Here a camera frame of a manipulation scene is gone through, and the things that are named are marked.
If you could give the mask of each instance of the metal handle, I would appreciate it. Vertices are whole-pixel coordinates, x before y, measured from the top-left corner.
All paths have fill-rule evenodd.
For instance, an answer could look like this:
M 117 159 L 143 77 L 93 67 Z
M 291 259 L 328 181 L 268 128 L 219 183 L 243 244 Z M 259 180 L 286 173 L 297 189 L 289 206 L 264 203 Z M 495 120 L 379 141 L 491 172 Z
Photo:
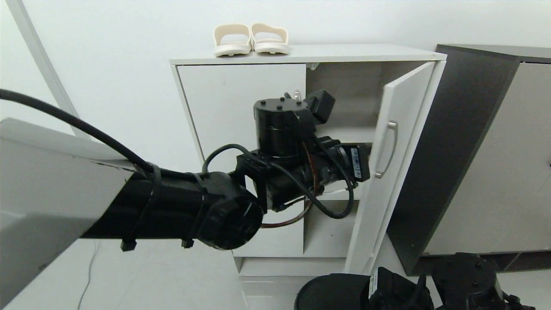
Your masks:
M 398 123 L 395 121 L 389 121 L 388 129 L 394 131 L 394 146 L 392 147 L 392 153 L 390 154 L 390 159 L 386 164 L 385 170 L 381 172 L 375 172 L 375 177 L 378 179 L 381 179 L 385 175 L 388 168 L 390 167 L 390 163 L 392 162 L 392 159 L 394 158 L 394 153 L 396 152 L 396 144 L 398 143 Z

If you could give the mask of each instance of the slipper pair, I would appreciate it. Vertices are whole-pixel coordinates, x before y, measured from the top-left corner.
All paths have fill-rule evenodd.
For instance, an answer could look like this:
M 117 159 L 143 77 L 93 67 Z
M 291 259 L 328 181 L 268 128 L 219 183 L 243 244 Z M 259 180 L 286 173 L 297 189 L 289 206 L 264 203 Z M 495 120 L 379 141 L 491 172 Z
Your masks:
M 245 35 L 247 40 L 222 43 L 222 38 L 228 35 Z M 214 29 L 214 43 L 216 44 L 214 55 L 216 57 L 246 55 L 251 50 L 257 53 L 288 54 L 290 50 L 288 41 L 287 30 L 281 27 L 272 27 L 262 23 L 253 24 L 250 28 L 243 24 L 220 25 Z

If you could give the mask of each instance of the sticker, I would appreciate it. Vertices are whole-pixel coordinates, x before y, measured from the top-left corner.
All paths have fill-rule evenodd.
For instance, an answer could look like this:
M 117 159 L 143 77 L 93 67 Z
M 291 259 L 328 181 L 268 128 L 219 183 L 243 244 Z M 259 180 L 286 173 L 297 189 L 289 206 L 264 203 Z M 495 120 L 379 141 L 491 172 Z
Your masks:
M 354 176 L 361 179 L 361 167 L 360 167 L 360 155 L 357 148 L 351 148 L 350 154 L 352 155 L 352 167 L 354 168 Z
M 379 275 L 379 270 L 375 270 L 375 273 L 371 276 L 371 279 L 369 279 L 369 297 L 371 298 L 371 295 L 373 295 L 377 291 L 377 278 Z

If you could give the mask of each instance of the cabinet top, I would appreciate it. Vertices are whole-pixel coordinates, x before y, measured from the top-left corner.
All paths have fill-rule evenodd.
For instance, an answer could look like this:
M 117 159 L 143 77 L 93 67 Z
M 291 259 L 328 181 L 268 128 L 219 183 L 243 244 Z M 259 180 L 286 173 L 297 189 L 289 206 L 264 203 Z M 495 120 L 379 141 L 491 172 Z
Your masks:
M 551 63 L 551 49 L 545 47 L 477 45 L 477 44 L 438 44 L 439 50 L 457 50 L 473 54 L 505 58 L 519 62 Z
M 189 52 L 184 58 L 170 60 L 171 65 L 240 65 L 248 63 L 436 61 L 446 55 L 391 44 L 291 45 L 288 55 L 257 54 L 214 57 L 213 51 Z

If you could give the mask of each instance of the dark gray cabinet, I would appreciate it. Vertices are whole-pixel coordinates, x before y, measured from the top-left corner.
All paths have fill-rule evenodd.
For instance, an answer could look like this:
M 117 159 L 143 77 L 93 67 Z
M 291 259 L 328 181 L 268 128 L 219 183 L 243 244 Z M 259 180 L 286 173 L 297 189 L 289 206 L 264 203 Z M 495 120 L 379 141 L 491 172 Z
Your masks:
M 551 49 L 436 51 L 447 65 L 387 231 L 406 273 L 455 252 L 551 268 Z

